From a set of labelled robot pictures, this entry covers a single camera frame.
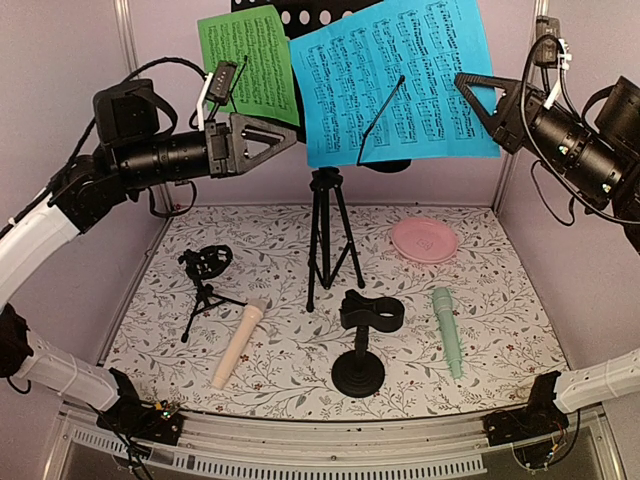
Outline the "black round-base microphone stand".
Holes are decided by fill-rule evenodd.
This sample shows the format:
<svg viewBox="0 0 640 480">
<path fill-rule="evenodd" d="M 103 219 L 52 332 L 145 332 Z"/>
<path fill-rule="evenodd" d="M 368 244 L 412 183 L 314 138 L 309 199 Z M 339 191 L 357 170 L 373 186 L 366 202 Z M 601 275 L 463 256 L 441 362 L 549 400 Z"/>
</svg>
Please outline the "black round-base microphone stand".
<svg viewBox="0 0 640 480">
<path fill-rule="evenodd" d="M 339 309 L 341 326 L 354 329 L 354 348 L 340 355 L 331 370 L 335 388 L 351 398 L 366 398 L 384 383 L 385 367 L 380 358 L 368 350 L 369 330 L 393 333 L 404 323 L 405 307 L 392 297 L 368 298 L 348 290 Z"/>
</svg>

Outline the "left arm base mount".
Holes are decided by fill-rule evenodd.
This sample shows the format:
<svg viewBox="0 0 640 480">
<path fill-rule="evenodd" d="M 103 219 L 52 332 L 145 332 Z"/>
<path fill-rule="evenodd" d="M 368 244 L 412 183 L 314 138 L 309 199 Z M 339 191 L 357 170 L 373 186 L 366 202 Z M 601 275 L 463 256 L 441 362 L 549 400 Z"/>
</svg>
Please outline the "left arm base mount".
<svg viewBox="0 0 640 480">
<path fill-rule="evenodd" d="M 176 446 L 185 420 L 180 405 L 141 400 L 126 374 L 115 368 L 109 372 L 115 377 L 119 397 L 108 410 L 98 413 L 96 425 L 123 437 Z"/>
</svg>

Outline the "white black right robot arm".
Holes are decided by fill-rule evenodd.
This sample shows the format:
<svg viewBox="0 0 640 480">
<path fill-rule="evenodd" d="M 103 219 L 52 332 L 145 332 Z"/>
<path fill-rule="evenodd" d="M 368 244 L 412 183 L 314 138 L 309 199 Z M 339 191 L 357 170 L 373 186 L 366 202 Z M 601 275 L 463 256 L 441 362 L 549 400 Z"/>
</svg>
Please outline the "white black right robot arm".
<svg viewBox="0 0 640 480">
<path fill-rule="evenodd" d="M 639 88 L 626 77 L 594 93 L 577 111 L 566 91 L 568 48 L 557 21 L 545 17 L 525 66 L 554 68 L 554 86 L 527 79 L 460 74 L 456 87 L 490 137 L 514 154 L 522 149 L 569 192 L 586 213 L 622 227 L 639 245 Z M 595 122 L 586 115 L 603 105 Z"/>
</svg>

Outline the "mint green toy microphone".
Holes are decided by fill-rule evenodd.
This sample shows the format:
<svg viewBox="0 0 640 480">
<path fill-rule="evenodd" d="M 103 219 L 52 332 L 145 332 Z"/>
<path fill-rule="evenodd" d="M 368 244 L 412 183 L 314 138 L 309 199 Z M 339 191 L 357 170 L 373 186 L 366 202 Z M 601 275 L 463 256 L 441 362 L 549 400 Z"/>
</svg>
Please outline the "mint green toy microphone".
<svg viewBox="0 0 640 480">
<path fill-rule="evenodd" d="M 452 378 L 459 380 L 463 376 L 462 352 L 449 290 L 445 287 L 435 288 L 432 293 L 432 304 L 438 320 L 446 362 Z"/>
</svg>

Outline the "green sheet music page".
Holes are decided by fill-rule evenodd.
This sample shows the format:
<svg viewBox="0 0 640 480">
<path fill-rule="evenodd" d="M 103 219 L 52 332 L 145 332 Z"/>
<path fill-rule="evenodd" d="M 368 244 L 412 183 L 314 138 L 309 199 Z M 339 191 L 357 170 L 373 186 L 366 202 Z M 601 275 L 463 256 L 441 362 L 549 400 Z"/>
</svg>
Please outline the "green sheet music page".
<svg viewBox="0 0 640 480">
<path fill-rule="evenodd" d="M 226 112 L 300 124 L 289 42 L 274 6 L 201 19 L 197 27 L 206 71 L 221 61 L 238 65 L 234 104 Z"/>
</svg>

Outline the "pink plastic plate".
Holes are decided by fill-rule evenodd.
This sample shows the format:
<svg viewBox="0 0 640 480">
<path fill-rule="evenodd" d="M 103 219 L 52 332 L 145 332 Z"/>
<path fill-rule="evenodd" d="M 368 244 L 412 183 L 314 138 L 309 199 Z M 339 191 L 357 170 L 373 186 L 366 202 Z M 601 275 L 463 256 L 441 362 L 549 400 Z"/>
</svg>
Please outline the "pink plastic plate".
<svg viewBox="0 0 640 480">
<path fill-rule="evenodd" d="M 391 241 L 404 258 L 423 264 L 445 262 L 455 256 L 458 247 L 449 226 L 427 217 L 401 220 L 391 229 Z"/>
</svg>

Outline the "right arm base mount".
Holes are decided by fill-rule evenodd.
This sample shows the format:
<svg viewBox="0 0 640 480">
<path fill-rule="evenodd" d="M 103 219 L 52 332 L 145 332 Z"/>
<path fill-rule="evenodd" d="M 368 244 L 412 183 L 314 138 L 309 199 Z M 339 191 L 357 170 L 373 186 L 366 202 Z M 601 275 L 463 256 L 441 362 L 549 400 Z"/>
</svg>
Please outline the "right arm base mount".
<svg viewBox="0 0 640 480">
<path fill-rule="evenodd" d="M 559 433 L 558 440 L 547 441 L 538 447 L 521 447 L 514 454 L 527 469 L 536 471 L 550 467 L 569 427 L 567 415 L 554 403 L 555 383 L 560 375 L 559 371 L 552 371 L 537 376 L 524 407 L 499 409 L 485 415 L 482 423 L 489 445 L 504 445 Z"/>
</svg>

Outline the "aluminium front rail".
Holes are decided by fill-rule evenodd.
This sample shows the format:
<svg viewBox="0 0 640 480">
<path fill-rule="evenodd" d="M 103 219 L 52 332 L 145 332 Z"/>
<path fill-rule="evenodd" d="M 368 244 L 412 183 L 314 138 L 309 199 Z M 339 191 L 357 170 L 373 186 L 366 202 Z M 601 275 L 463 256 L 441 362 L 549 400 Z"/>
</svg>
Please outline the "aluminium front rail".
<svg viewBox="0 0 640 480">
<path fill-rule="evenodd" d="M 56 420 L 46 479 L 626 479 L 605 412 L 585 408 L 561 435 L 559 463 L 528 459 L 550 434 L 492 446 L 482 413 L 409 420 L 314 422 L 189 412 L 176 445 L 148 449 L 131 468 L 124 444 L 87 408 Z"/>
</svg>

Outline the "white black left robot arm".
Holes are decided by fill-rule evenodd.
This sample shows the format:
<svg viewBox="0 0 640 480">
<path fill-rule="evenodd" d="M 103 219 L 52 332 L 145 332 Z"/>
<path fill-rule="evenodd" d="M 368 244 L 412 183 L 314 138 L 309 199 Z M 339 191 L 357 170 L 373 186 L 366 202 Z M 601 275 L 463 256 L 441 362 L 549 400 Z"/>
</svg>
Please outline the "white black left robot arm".
<svg viewBox="0 0 640 480">
<path fill-rule="evenodd" d="M 148 412 L 129 378 L 78 360 L 31 330 L 11 306 L 19 287 L 58 249 L 86 233 L 115 206 L 165 182 L 242 175 L 293 146 L 295 130 L 278 121 L 232 113 L 225 122 L 200 114 L 195 130 L 177 133 L 159 119 L 178 119 L 150 79 L 135 70 L 98 92 L 88 131 L 96 150 L 74 150 L 44 189 L 1 232 L 1 375 L 39 383 L 95 409 L 128 434 L 148 426 Z"/>
</svg>

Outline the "black music stand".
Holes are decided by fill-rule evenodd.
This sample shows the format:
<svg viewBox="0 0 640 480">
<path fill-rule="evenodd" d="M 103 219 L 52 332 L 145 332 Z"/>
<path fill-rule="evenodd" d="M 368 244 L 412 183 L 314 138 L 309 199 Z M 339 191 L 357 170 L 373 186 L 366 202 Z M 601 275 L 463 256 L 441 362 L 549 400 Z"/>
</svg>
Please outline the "black music stand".
<svg viewBox="0 0 640 480">
<path fill-rule="evenodd" d="M 369 0 L 363 1 L 280 1 L 271 4 L 281 16 L 288 15 L 284 22 L 286 35 L 295 39 L 320 29 L 325 25 L 323 17 L 329 23 L 337 21 L 347 13 L 355 13 L 372 6 Z M 356 250 L 351 224 L 342 184 L 344 178 L 336 167 L 322 167 L 312 172 L 310 190 L 312 192 L 312 215 L 310 230 L 310 246 L 308 256 L 308 293 L 306 310 L 313 312 L 315 308 L 315 286 L 321 285 L 328 290 L 334 283 L 344 261 L 349 258 L 353 262 L 356 282 L 359 288 L 365 287 L 364 277 Z M 346 243 L 339 250 L 339 257 L 332 259 L 331 254 L 331 202 L 334 196 L 340 212 L 340 218 Z"/>
</svg>

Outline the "beige toy microphone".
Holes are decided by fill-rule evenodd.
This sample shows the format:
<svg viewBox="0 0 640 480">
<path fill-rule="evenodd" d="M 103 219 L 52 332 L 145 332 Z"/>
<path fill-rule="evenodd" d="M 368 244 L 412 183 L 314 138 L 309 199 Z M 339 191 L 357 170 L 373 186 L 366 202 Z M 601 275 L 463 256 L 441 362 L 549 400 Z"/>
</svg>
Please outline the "beige toy microphone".
<svg viewBox="0 0 640 480">
<path fill-rule="evenodd" d="M 212 386 L 215 389 L 222 390 L 225 387 L 255 327 L 263 318 L 266 307 L 267 301 L 265 299 L 248 300 L 237 329 L 213 375 Z"/>
</svg>

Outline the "blue sheet music page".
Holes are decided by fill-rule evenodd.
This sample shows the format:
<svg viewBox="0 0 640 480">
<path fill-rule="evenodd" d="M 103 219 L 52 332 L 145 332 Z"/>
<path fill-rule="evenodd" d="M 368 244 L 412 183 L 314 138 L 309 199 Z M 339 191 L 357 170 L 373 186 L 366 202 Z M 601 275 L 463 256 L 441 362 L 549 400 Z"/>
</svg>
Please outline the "blue sheet music page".
<svg viewBox="0 0 640 480">
<path fill-rule="evenodd" d="M 382 1 L 289 48 L 310 167 L 499 156 L 454 85 L 492 72 L 476 2 Z"/>
</svg>

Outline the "black tripod microphone stand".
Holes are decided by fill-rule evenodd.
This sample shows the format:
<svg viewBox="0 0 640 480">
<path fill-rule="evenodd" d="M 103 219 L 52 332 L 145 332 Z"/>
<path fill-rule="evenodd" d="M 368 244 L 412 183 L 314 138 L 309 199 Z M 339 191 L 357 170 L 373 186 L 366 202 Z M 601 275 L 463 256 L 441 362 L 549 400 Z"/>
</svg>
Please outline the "black tripod microphone stand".
<svg viewBox="0 0 640 480">
<path fill-rule="evenodd" d="M 178 263 L 185 265 L 186 274 L 196 287 L 196 302 L 181 336 L 182 343 L 188 341 L 193 321 L 198 315 L 225 303 L 242 307 L 246 305 L 245 302 L 216 294 L 213 286 L 207 283 L 220 276 L 232 260 L 233 253 L 227 245 L 210 245 L 199 251 L 187 249 L 178 257 Z"/>
</svg>

